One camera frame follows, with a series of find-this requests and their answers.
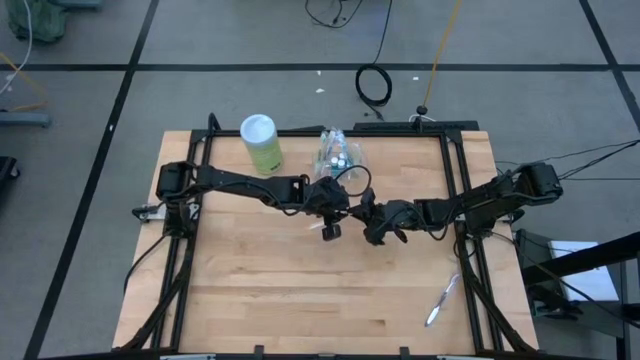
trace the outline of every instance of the white lid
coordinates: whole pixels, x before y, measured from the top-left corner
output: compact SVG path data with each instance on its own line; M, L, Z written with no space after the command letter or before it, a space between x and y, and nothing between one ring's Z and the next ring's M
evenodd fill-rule
M240 125L240 136L244 141L260 145L269 141L276 133L276 125L270 117L262 114L251 115Z

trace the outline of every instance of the floor tile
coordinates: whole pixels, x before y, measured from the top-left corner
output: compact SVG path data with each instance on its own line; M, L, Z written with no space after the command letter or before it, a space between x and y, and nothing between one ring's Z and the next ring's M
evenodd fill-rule
M202 128L211 111L225 129L237 129L254 113L272 116L280 129L318 124L351 128L355 122L373 120L363 116L369 110L355 93L353 75L349 71L323 71L320 76L314 71L137 73L43 354L110 348L122 280L140 228L130 210L146 201L164 131ZM363 78L365 92L378 96L382 82L369 75ZM394 93L381 111L389 121L404 121L422 101L427 74L390 75ZM637 137L608 73L442 72L434 86L429 115L439 120L478 120L490 133L495 156L504 160L534 160ZM570 158L557 166L564 170L588 159ZM640 174L635 149L585 171L584 176L634 173ZM561 200L527 209L519 225L564 239L599 240L637 230L639 223L632 215L640 204L637 183L563 186Z
M640 63L640 39L637 36L640 32L637 21L640 3L633 0L590 0L589 4L618 63Z
M638 95L640 95L640 72L626 72L624 73L624 78L627 80L631 91L637 94L635 95L637 99Z
M65 35L49 45L34 44L29 63L126 64L138 38L150 0L108 0L101 10L71 12ZM0 1L0 50L16 64L27 52L27 41L15 38Z
M22 175L0 204L0 349L22 359L69 233L121 73L31 73L46 86L47 129L0 127L0 154ZM34 102L16 81L0 109Z
M330 0L310 1L321 14ZM357 2L344 2L351 13ZM366 63L375 58L386 0L362 3L344 28L313 25L297 0L163 0L143 63ZM432 62L452 1L396 1L380 62ZM337 4L322 19L331 20ZM589 24L574 1L464 2L442 58L449 63L603 63Z

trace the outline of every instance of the metal bracket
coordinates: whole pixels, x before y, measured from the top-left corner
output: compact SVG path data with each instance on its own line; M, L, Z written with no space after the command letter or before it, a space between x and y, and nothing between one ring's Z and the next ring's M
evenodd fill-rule
M262 360L264 358L264 345L256 345L253 347L253 360Z
M154 207L156 207L156 205L151 205L151 204L142 205L143 209L145 208L153 209ZM199 208L200 206L198 204L189 204L189 217L194 218L193 215L198 211ZM167 207L164 204L162 204L159 208L157 208L157 210L149 210L148 212L141 212L140 214L137 215L137 217L143 223L147 223L151 220L164 221L166 213L167 213Z
M409 352L409 347L401 346L400 347L400 360L410 360L411 353Z

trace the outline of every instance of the black metal frame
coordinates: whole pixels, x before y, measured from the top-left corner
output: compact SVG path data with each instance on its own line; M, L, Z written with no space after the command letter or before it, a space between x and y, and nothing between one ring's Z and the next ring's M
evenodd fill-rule
M519 230L516 236L516 241L522 244L526 244L526 242L522 241L523 238L530 238L534 236L536 239L543 239L543 242L548 242L551 239L538 236L525 230ZM640 314L638 314L638 309L640 308L640 304L627 304L627 291L626 291L626 283L627 283L627 271L625 268L625 261L637 259L640 254L640 232L635 232L629 234L627 236L623 236L621 238L607 241L605 243L601 243L597 246L576 251L573 253L568 253L561 257L557 257L551 260L540 262L538 265L547 269L557 277L564 277L567 275L577 274L584 271L592 270L597 267L619 264L620 267L620 283L621 283L621 294L620 294L620 309L612 309L613 311L619 312L620 315L625 316L630 320L638 320L640 318ZM539 267L534 265L529 265L527 267L522 268L522 278L523 282L526 286L535 286L536 284L554 280L547 273L542 271ZM549 294L549 296L557 296L554 293ZM630 359L630 337L629 337L629 329L627 324L622 323L622 331L620 334L611 334L607 330L606 325L602 325L602 327L592 327L594 330L600 331L607 335L615 336L616 338L616 355L617 359L625 360Z
M324 127L311 127L311 128L303 128L296 130L282 130L278 132L278 136L280 137L318 137L321 132L324 130ZM466 156L464 152L463 140L461 131L477 131L479 130L478 124L475 121L461 121L461 122L438 122L438 123L424 123L419 120L413 123L359 123L356 124L353 130L344 131L345 135L348 137L427 137L427 138L437 138L440 142L440 149L442 151L442 159L444 165L445 172L445 180L447 183L447 188L449 192L449 196L453 197L457 194L454 172L451 161L451 154L449 151L449 143L454 145L456 151L456 157L459 163L460 175L462 179L463 191L467 191L471 189L471 180L469 178L469 170L467 167ZM221 130L217 120L215 117L209 117L209 128L206 130L192 130L191 137L189 142L189 149L187 153L187 160L194 162L197 148L200 143L204 143L204 151L202 153L201 162L209 163L211 150L213 146L213 139L215 137L237 137L240 136L240 132L238 130ZM198 196L194 199L194 202L201 208L202 207L202 196ZM118 360L126 360L126 359L159 359L161 356L165 355L178 355L179 346L180 346L180 336L182 334L182 326L184 321L184 314L186 311L186 300L188 295L189 288L189 278L191 274L191 268L193 264L193 254L195 251L196 239L197 239L197 228L199 225L200 216L194 217L194 228L193 231L187 232L186 235L183 236L174 236L171 239L171 244L169 247L169 253L167 257L167 265L165 267L165 273L163 276L162 289L161 289L161 299L162 303L168 304L172 301L171 296L175 295L178 297L177 305L176 305L176 315L174 317L174 322L172 325L171 332L171 340L169 347L161 347L162 344L162 336L163 336L163 327L164 327L164 311L161 308L156 308L154 310L153 318L160 318L157 322L155 328L153 329L152 337L151 337L151 348L150 349L141 349L142 343L137 343L135 346L131 348L125 349L114 349L115 352L112 353L101 353L101 354L87 354L87 355L78 355L78 356L70 356L56 359L68 359L68 360L82 360L82 359L118 359ZM482 340L482 329L480 327L480 318L478 315L478 309L476 304L476 294L478 288L472 289L471 284L475 283L477 285L477 278L472 274L473 269L469 263L469 253L467 252L467 234L463 222L456 223L454 226L454 231L456 233L456 242L458 246L458 251L460 255L460 263L461 263L461 272L465 283L465 297L467 302L467 308L469 313L469 325L471 327L471 335L473 339L473 345L475 354L471 356L478 357L491 357L494 359L578 359L574 357L563 357L563 356L555 356L541 353L531 353L531 352L509 352L504 351L502 344L502 337L497 326L497 321L499 319L494 319L492 316L488 316L489 319L489 330L491 333L491 339L493 348L485 349L483 340ZM179 290L176 290L177 280L174 280L174 268L177 263L178 250L180 248L180 242L186 241L186 249L184 254L184 260L181 265L181 271L179 274L182 274L182 278L180 279ZM487 268L486 257L484 253L484 248L482 241L479 239L475 239L472 241L473 246L475 247L476 253L476 261L479 269L480 275L480 285L483 290L486 292L483 297L480 297L481 301L485 306L489 304L493 308L493 313L499 313L499 310L495 305L491 304L493 301L493 295L490 285L489 272ZM264 354L264 346L256 345L255 351L253 354L219 354L216 353L213 357L218 360L263 360L264 358L269 359L301 359L301 360L316 360L319 358L325 357L325 355L319 354ZM333 359L340 358L342 360L366 360L366 359L381 359L381 360L395 360L398 359L396 355L338 355L332 354L330 356ZM399 358L400 360L422 360L422 359L436 359L436 355L410 355L409 349L407 347L401 347L399 349Z
M280 137L319 137L321 132L324 130L324 127L312 127L312 128L304 128L304 129L296 129L296 130L281 130L278 132L278 136ZM475 121L463 121L463 122L438 122L438 123L423 123L423 122L414 122L414 123L359 123L354 126L353 130L344 131L345 135L348 137L428 137L428 138L437 138L440 142L440 149L442 151L442 159L445 170L445 178L447 182L447 187L449 191L449 196L453 197L457 194L456 185L451 161L451 154L449 151L449 142L453 143L456 150L457 160L460 167L460 175L462 178L463 190L467 191L471 189L471 180L469 178L469 171L467 168L466 156L464 153L464 147L462 142L461 131L475 131L479 130L478 124ZM189 150L187 153L187 161L194 162L196 156L196 150L198 145L201 142L204 142L204 152L202 154L202 163L208 164L210 160L211 148L213 144L213 139L215 137L237 137L240 136L240 132L238 130L221 130L219 124L215 120L215 118L209 118L209 129L207 130L192 130L191 138L189 143ZM196 198L195 202L202 206L202 196ZM184 238L187 242L186 247L186 255L185 259L188 261L193 261L193 252L195 250L195 242L197 238L197 225L199 222L199 216L194 219L196 222L196 231L192 232ZM459 248L461 258L467 258L467 248L464 241L461 239L466 238L466 233L464 233L464 229L460 227L456 228L456 239L460 240L459 243L462 243L463 246ZM173 276L174 276L174 268L177 261L178 249L180 247L180 239L178 237L172 237L171 244L169 247L169 254L167 257L167 265L165 268L165 273L163 277L162 290L160 297L162 298L165 294L167 294L168 289L171 285ZM476 248L477 254L477 263L478 268L480 270L480 279L484 286L484 289L489 294L490 298L493 299L491 292L491 283L489 279L489 272L487 268L484 247L482 245L482 241L476 240L474 241L474 246ZM189 268L189 272L191 270L191 263L187 264ZM172 327L171 333L171 342L170 349L174 351L178 351L180 345L180 335L182 331L182 325L184 321L184 313L185 313L185 305L187 298L187 289L189 288L189 279L183 283L181 290L178 294L178 302L176 308L176 316L174 318L174 323ZM473 337L474 349L476 353L485 350L483 346L482 340L482 330L480 328L480 319L478 316L477 304L475 300L475 295L472 289L469 286L465 286L465 296L467 301L467 307L469 309L469 322L471 326L471 332ZM490 332L493 343L493 349L501 351L503 350L502 338L500 336L500 331L496 326L495 321L492 318L489 318L490 321ZM164 328L164 315L162 316L161 321L156 326L153 332L151 347L155 349L160 349L160 344L162 342Z

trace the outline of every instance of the butcher block tabletop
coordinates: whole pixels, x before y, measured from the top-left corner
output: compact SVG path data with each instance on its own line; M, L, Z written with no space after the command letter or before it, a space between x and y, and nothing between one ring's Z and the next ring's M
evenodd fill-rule
M488 182L496 169L487 133L462 134L472 186ZM154 192L160 166L185 160L189 138L188 131L165 133L150 203L159 202ZM438 139L349 141L359 143L365 153L377 202L448 198ZM274 175L311 174L312 154L319 145L315 137L281 137L284 166ZM453 146L450 153L460 191ZM210 164L258 176L239 137L214 138ZM352 199L352 205L358 201ZM319 220L315 217L287 217L258 200L219 192L205 195L200 216L181 352L252 353L255 345L264 345L272 354L398 354L402 346L415 355L474 353L462 281L434 324L424 327L449 279L459 271L453 231L442 241L426 232L407 232L407 244L388 234L385 246L373 247L364 239L364 225L348 218L340 222L342 237L324 242L320 228L314 227ZM511 236L505 224L494 231ZM142 225L134 260L161 232L161 221ZM537 347L515 249L498 237L484 244L496 304L522 338ZM157 304L168 249L166 240L132 275L114 346L126 343ZM484 346L490 348L479 301L478 311ZM169 344L174 316L172 306L163 345Z

